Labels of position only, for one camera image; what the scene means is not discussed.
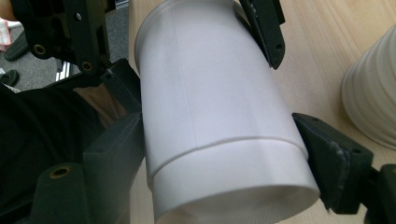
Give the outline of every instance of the ribbed white container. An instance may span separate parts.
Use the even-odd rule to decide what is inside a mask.
[[[396,149],[396,26],[346,73],[342,99],[348,116],[362,133]]]
[[[156,223],[275,223],[318,198],[304,142],[233,0],[169,0],[142,24]]]

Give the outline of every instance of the black fabric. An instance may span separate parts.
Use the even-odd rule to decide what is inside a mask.
[[[14,93],[0,84],[0,212],[31,197],[47,168],[81,161],[103,131],[95,110],[75,92]]]

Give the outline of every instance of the white plastic container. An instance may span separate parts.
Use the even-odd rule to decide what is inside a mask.
[[[342,99],[348,116],[362,133],[396,149],[396,26],[348,70]]]
[[[318,199],[307,152],[232,0],[170,0],[141,26],[156,223],[275,223]]]

